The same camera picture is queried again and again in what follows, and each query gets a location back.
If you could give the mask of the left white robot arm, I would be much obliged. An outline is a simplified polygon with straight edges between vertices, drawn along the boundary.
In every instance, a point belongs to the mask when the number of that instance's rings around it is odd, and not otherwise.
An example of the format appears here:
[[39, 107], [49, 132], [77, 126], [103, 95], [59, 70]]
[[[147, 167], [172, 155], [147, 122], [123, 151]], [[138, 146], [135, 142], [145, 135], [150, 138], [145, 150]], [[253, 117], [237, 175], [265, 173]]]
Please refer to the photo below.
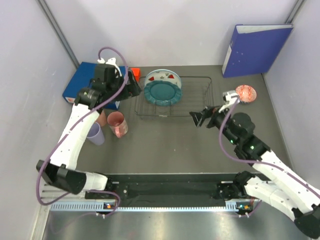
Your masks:
[[102, 198], [109, 198], [114, 187], [108, 183], [108, 177], [101, 173], [77, 171], [77, 162], [88, 133], [105, 105], [138, 96], [142, 91], [138, 81], [131, 68], [119, 67], [113, 59], [96, 64], [89, 85], [76, 94], [57, 146], [46, 160], [38, 161], [39, 178], [70, 194], [96, 190]]

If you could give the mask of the blue and orange patterned bowl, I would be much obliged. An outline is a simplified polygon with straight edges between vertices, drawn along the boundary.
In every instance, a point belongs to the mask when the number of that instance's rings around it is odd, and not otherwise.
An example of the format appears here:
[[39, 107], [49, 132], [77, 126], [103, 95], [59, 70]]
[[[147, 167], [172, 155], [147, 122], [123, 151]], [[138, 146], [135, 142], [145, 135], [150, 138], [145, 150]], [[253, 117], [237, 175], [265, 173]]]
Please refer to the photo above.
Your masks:
[[256, 90], [250, 85], [239, 85], [236, 87], [235, 91], [240, 97], [240, 102], [243, 104], [252, 103], [257, 98]]

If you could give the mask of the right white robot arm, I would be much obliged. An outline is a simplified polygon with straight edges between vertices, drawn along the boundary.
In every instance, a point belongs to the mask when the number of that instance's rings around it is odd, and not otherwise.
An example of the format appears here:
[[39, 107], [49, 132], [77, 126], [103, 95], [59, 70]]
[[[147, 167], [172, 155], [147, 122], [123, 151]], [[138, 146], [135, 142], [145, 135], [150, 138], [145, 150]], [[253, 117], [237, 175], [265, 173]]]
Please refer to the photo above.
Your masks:
[[270, 182], [252, 173], [239, 173], [234, 179], [233, 192], [239, 198], [260, 199], [292, 220], [307, 237], [320, 237], [320, 191], [285, 165], [271, 148], [254, 135], [255, 124], [249, 115], [230, 109], [206, 107], [189, 113], [197, 127], [209, 119], [207, 128], [219, 129], [235, 146], [234, 161], [250, 165]]

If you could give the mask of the pink plastic cup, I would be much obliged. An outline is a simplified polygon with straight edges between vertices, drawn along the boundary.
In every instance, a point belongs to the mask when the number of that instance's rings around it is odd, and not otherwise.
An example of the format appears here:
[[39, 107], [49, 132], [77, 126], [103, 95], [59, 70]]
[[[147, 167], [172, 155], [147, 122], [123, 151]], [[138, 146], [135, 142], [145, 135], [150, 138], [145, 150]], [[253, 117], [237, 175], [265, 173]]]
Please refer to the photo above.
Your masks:
[[104, 110], [102, 110], [101, 114], [99, 115], [99, 117], [96, 119], [95, 122], [98, 123], [101, 128], [104, 127], [108, 123]]

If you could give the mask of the teal scalloped plate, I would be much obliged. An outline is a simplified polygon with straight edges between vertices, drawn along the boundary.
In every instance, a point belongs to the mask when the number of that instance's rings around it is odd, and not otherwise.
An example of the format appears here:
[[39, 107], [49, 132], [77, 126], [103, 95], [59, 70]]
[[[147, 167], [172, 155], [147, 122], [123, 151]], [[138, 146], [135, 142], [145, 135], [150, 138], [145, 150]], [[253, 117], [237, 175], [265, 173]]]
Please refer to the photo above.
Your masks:
[[175, 105], [183, 96], [182, 90], [176, 84], [162, 80], [149, 82], [143, 90], [145, 99], [160, 107]]

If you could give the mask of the pink patterned mug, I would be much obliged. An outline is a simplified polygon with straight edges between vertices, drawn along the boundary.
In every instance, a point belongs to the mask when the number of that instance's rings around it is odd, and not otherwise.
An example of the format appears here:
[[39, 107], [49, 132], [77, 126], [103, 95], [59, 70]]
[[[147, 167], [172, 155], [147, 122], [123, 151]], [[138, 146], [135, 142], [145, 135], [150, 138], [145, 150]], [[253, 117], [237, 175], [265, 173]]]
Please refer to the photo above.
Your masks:
[[107, 124], [117, 138], [122, 138], [128, 132], [126, 119], [119, 111], [111, 112], [107, 116]]

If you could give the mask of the lilac plastic cup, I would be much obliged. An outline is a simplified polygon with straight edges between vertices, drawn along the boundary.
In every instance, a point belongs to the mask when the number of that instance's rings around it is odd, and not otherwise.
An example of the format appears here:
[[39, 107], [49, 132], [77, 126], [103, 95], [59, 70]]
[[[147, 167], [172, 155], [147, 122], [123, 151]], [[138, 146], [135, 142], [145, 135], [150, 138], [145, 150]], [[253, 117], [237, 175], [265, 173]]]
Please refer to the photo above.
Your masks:
[[91, 126], [86, 138], [97, 146], [101, 146], [105, 142], [101, 126], [97, 122]]

